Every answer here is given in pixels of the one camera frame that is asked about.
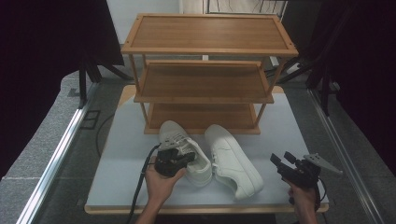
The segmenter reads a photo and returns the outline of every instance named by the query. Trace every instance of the person's left hand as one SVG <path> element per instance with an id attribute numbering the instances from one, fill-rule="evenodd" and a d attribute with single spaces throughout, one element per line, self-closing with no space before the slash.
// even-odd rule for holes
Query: person's left hand
<path id="1" fill-rule="evenodd" d="M 172 194 L 176 182 L 186 174 L 186 169 L 180 169 L 175 176 L 167 177 L 157 173 L 154 168 L 156 156 L 151 157 L 145 174 L 148 188 L 148 202 L 162 205 Z"/>

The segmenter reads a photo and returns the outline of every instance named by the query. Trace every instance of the human hand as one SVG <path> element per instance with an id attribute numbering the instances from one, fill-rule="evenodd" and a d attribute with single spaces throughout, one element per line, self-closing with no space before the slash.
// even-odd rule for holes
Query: human hand
<path id="1" fill-rule="evenodd" d="M 301 224 L 318 223 L 315 213 L 316 193 L 314 189 L 301 189 L 284 179 L 290 185 L 289 196 L 294 198 L 294 212 Z"/>
<path id="2" fill-rule="evenodd" d="M 150 158 L 148 169 L 145 174 L 148 188 L 148 203 L 162 205 L 172 194 L 176 182 L 186 174 L 186 169 L 180 169 L 175 176 L 167 177 L 160 175 L 154 168 L 156 156 Z"/>

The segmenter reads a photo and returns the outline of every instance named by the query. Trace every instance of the gray floor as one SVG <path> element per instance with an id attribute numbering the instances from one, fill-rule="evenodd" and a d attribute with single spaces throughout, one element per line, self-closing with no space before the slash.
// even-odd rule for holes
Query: gray floor
<path id="1" fill-rule="evenodd" d="M 120 69 L 131 74 L 128 64 Z M 87 117 L 88 119 L 81 125 L 82 128 L 78 130 L 78 136 L 56 175 L 35 223 L 124 223 L 126 220 L 126 216 L 92 216 L 83 210 L 111 119 L 98 134 L 99 149 L 95 146 L 96 134 L 99 126 L 114 113 L 122 87 L 130 83 L 104 68 L 101 68 L 101 73 L 104 78 L 89 108 L 90 117 Z M 281 86 L 289 99 L 308 150 L 311 153 L 319 153 L 333 165 L 344 169 L 319 119 L 313 101 L 304 87 L 304 77 Z M 0 182 L 0 223 L 15 223 L 18 220 L 69 120 L 75 113 L 78 102 L 78 74 L 74 73 L 64 79 L 61 92 L 35 137 Z M 396 178 L 335 100 L 334 95 L 330 97 L 329 109 L 332 123 L 364 183 L 372 193 L 384 223 L 396 223 L 396 214 L 393 212 L 396 211 L 394 203 L 396 193 L 393 190 L 396 188 Z M 96 124 L 91 120 L 94 118 L 97 118 Z M 318 215 L 320 223 L 326 223 L 325 218 L 327 223 L 370 223 L 347 175 L 338 176 L 323 171 L 321 177 L 328 187 L 331 203 L 330 210 L 324 216 Z M 271 218 L 266 216 L 245 218 L 249 223 L 254 222 L 250 219 L 266 218 L 268 218 L 267 223 L 273 223 Z M 200 216 L 202 223 L 210 223 L 209 219 Z M 279 224 L 289 224 L 295 220 L 294 214 L 276 214 L 276 223 Z"/>

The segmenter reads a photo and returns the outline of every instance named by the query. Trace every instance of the pair of shoes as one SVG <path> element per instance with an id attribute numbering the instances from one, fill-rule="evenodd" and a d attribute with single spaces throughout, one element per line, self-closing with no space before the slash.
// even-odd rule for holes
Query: pair of shoes
<path id="1" fill-rule="evenodd" d="M 233 190 L 237 201 L 262 190 L 262 177 L 227 130 L 213 124 L 205 131 L 205 140 L 210 145 L 213 163 L 174 121 L 166 121 L 160 129 L 161 143 L 176 143 L 178 153 L 182 155 L 195 153 L 195 160 L 187 164 L 186 174 L 193 185 L 203 187 L 208 184 L 212 178 L 213 165 L 216 179 Z"/>

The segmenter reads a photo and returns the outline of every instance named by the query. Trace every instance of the white tabletop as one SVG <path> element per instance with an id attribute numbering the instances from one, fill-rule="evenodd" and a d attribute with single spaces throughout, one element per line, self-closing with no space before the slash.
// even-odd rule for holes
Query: white tabletop
<path id="1" fill-rule="evenodd" d="M 275 103 L 267 105 L 260 121 L 261 134 L 236 134 L 234 137 L 247 157 L 261 174 L 264 188 L 258 194 L 243 201 L 233 200 L 233 192 L 215 178 L 202 187 L 197 188 L 186 177 L 180 179 L 171 197 L 163 208 L 194 208 L 194 207 L 282 207 L 276 211 L 290 211 L 287 194 L 289 186 L 280 179 L 276 167 L 270 162 L 272 153 L 282 161 L 294 167 L 283 159 L 285 151 L 297 159 L 309 154 L 296 120 L 292 114 L 289 102 L 284 93 L 273 93 Z M 133 98 L 121 105 L 116 112 L 110 129 L 106 148 L 102 154 L 85 209 L 88 213 L 127 213 L 143 163 L 149 151 L 159 144 L 157 134 L 143 134 L 145 120 L 140 104 Z M 193 134 L 195 140 L 211 160 L 209 145 L 202 134 Z M 148 199 L 146 183 L 143 182 L 137 205 L 145 205 Z M 327 197 L 323 204 L 328 205 Z"/>

